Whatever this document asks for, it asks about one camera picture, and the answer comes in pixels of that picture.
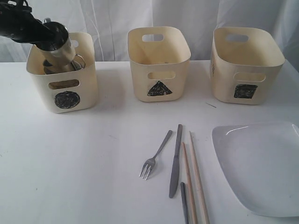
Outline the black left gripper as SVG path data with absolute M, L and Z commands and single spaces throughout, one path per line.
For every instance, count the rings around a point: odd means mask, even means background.
M 36 19 L 26 0 L 0 2 L 0 35 L 18 43 L 57 45 L 57 37 Z

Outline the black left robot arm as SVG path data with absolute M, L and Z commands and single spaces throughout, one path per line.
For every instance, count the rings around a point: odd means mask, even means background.
M 0 35 L 18 43 L 53 41 L 55 34 L 32 15 L 26 0 L 0 2 Z

